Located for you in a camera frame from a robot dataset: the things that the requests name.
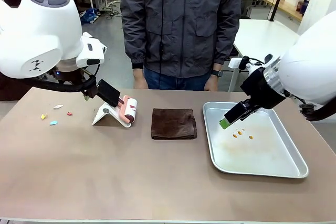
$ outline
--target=jacket sleeve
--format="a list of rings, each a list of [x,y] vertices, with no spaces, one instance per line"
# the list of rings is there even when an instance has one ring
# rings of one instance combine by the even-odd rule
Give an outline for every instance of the jacket sleeve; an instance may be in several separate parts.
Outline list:
[[[214,63],[224,64],[239,29],[242,0],[220,0],[217,12],[217,42]]]
[[[133,64],[143,63],[146,43],[145,0],[121,0],[120,9],[126,54]]]

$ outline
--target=metal tray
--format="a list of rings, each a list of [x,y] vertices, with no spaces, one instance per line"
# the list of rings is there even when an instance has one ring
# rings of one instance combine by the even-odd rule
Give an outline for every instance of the metal tray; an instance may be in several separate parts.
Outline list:
[[[234,105],[232,102],[203,105],[211,160],[220,171],[285,178],[308,176],[305,161],[274,110],[261,109],[223,130],[219,121]]]

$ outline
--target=white stand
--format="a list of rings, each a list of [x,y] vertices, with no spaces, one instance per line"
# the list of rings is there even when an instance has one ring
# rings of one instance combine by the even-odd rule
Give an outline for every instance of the white stand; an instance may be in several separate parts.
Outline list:
[[[118,107],[111,107],[107,103],[104,103],[98,110],[96,117],[94,118],[94,121],[92,125],[95,125],[100,119],[102,119],[106,114],[111,114],[119,123],[121,123],[124,127],[129,128],[131,127],[131,123],[125,123],[123,120],[119,117],[119,108]]]

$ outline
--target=watch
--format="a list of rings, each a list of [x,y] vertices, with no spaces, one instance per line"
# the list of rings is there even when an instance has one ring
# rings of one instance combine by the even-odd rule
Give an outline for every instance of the watch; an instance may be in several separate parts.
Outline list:
[[[222,77],[223,76],[223,71],[220,70],[220,71],[216,71],[216,70],[211,70],[211,74],[213,74],[214,76],[217,76],[217,77]]]

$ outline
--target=person's right hand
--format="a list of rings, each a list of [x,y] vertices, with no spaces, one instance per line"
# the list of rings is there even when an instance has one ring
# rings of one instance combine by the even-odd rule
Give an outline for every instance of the person's right hand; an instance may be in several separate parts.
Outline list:
[[[142,69],[134,69],[134,88],[135,89],[148,89],[148,84],[145,77],[143,76]]]

